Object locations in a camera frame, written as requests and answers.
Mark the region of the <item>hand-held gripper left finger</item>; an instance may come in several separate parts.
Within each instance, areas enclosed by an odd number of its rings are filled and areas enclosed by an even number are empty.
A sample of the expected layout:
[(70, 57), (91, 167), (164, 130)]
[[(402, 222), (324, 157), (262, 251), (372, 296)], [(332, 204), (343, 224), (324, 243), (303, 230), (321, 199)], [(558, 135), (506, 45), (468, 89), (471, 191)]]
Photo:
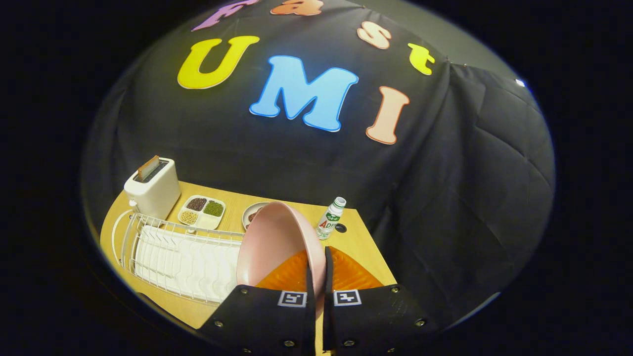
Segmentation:
[(228, 356), (314, 356), (316, 298), (305, 250), (230, 292), (198, 333)]

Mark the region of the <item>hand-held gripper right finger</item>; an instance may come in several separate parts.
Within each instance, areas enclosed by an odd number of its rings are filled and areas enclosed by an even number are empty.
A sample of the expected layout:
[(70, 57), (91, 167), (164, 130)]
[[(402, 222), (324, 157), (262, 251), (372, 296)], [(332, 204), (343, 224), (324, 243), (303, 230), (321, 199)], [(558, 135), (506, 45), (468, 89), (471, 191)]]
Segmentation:
[(383, 284), (333, 246), (325, 256), (324, 350), (333, 356), (410, 356), (439, 334), (404, 286)]

